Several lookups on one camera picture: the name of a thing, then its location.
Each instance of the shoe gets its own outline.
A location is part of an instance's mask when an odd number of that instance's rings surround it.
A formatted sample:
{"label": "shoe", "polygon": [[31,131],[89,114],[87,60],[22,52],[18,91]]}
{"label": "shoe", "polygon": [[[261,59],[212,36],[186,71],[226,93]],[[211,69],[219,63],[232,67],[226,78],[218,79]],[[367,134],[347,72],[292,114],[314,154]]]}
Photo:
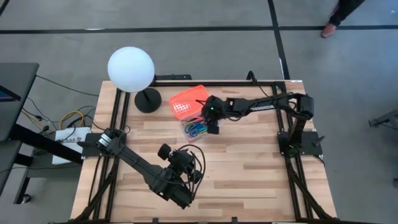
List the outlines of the shoe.
{"label": "shoe", "polygon": [[335,30],[336,30],[336,26],[335,26],[335,25],[333,25],[333,24],[328,24],[328,25],[326,25],[325,28],[323,29],[323,31],[322,31],[322,33],[321,33],[321,36],[322,36],[323,38],[327,38],[327,37],[329,37],[330,35],[332,35],[332,34],[335,32]]}

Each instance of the lamp shade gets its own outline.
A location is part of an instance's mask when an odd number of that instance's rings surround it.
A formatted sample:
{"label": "lamp shade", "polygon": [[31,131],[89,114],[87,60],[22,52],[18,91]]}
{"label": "lamp shade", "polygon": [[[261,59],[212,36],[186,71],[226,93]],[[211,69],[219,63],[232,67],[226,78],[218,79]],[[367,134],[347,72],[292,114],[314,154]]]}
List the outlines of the lamp shade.
{"label": "lamp shade", "polygon": [[137,47],[123,47],[109,59],[108,75],[120,90],[134,93],[150,85],[155,67],[145,51]]}

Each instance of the black floor stripe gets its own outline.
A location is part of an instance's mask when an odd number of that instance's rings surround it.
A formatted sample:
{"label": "black floor stripe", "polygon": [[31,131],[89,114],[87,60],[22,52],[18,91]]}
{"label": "black floor stripe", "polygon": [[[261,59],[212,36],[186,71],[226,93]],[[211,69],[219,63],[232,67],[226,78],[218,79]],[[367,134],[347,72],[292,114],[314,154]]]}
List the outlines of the black floor stripe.
{"label": "black floor stripe", "polygon": [[278,50],[278,55],[279,55],[280,63],[282,66],[282,75],[285,80],[290,80],[289,69],[287,68],[285,50],[284,50],[284,45],[282,43],[282,37],[280,36],[274,1],[268,0],[268,5],[269,5],[269,11],[271,14],[271,19],[272,19],[272,26],[274,28],[276,47]]}
{"label": "black floor stripe", "polygon": [[271,26],[208,26],[208,27],[154,27],[118,29],[52,29],[52,30],[0,30],[0,34],[103,34],[137,32],[214,32],[214,31],[262,31]]}
{"label": "black floor stripe", "polygon": [[1,7],[0,7],[0,16],[1,14],[4,12],[4,10],[6,9],[8,3],[10,0],[4,0],[4,2],[2,3]]}
{"label": "black floor stripe", "polygon": [[[323,30],[325,26],[281,26],[279,30]],[[398,25],[375,25],[375,26],[339,26],[339,30],[388,30],[398,29]]]}

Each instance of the black lamp base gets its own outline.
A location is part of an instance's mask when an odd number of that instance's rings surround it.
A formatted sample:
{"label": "black lamp base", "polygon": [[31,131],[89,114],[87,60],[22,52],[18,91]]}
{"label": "black lamp base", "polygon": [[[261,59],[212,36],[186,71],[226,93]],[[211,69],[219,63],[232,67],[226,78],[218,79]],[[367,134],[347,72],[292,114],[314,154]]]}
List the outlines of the black lamp base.
{"label": "black lamp base", "polygon": [[143,113],[152,113],[159,109],[162,104],[162,97],[159,91],[153,88],[146,88],[137,93],[134,102],[139,111]]}

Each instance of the pants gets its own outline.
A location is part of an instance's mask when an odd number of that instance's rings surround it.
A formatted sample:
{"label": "pants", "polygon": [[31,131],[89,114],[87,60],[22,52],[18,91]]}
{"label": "pants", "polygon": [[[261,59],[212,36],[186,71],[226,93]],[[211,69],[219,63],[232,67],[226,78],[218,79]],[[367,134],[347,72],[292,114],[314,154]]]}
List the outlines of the pants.
{"label": "pants", "polygon": [[339,26],[358,6],[365,0],[339,0],[335,12],[329,19],[329,23]]}

